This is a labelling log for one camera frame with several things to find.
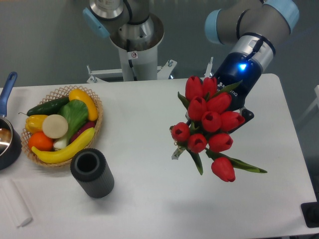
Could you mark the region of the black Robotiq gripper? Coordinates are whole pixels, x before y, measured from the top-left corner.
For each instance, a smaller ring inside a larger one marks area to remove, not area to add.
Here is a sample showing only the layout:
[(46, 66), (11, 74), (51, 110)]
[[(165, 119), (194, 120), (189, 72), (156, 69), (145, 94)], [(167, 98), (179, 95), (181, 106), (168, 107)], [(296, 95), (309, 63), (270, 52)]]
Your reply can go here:
[(244, 107), (244, 104), (247, 95), (261, 74), (262, 68), (255, 60), (247, 60), (244, 54), (238, 52), (230, 53), (215, 72), (214, 77), (217, 79), (219, 89), (237, 82), (240, 83), (239, 86), (230, 91), (232, 100), (229, 110), (239, 109), (240, 116), (245, 120), (230, 133), (235, 132), (255, 117), (252, 111)]

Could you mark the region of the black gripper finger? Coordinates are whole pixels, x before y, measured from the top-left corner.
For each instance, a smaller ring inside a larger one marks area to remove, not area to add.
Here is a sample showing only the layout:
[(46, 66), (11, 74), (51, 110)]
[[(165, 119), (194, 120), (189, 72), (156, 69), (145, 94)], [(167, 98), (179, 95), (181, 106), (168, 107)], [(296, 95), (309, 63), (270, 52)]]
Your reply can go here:
[(185, 148), (184, 147), (181, 147), (181, 146), (178, 146), (176, 148), (176, 150), (173, 152), (172, 156), (171, 156), (171, 159), (172, 160), (178, 160), (179, 157), (181, 156), (181, 154), (185, 151)]

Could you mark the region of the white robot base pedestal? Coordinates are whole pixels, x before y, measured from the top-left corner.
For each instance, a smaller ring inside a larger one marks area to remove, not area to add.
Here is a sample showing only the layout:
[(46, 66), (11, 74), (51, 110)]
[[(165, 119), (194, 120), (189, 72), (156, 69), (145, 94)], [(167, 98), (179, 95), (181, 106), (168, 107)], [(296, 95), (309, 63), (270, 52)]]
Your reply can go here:
[(172, 79), (172, 72), (177, 66), (175, 60), (169, 59), (164, 65), (158, 65), (158, 46), (143, 51), (126, 51), (118, 48), (121, 67), (110, 70), (91, 70), (87, 66), (89, 78), (87, 83), (102, 83), (113, 78), (128, 81), (148, 81)]

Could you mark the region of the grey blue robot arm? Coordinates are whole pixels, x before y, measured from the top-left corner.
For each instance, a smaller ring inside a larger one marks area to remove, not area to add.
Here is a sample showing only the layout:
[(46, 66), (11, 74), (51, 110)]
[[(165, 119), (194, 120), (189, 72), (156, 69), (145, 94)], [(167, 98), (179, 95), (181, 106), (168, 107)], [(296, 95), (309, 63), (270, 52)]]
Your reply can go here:
[[(158, 45), (164, 36), (161, 20), (150, 12), (147, 0), (92, 0), (82, 12), (87, 25), (117, 47), (125, 81), (168, 79), (173, 60), (158, 65)], [(239, 83), (232, 110), (250, 121), (245, 99), (276, 54), (277, 46), (293, 31), (299, 10), (291, 0), (241, 0), (229, 9), (211, 12), (204, 32), (215, 44), (233, 48), (216, 72), (208, 64), (205, 75), (222, 87)]]

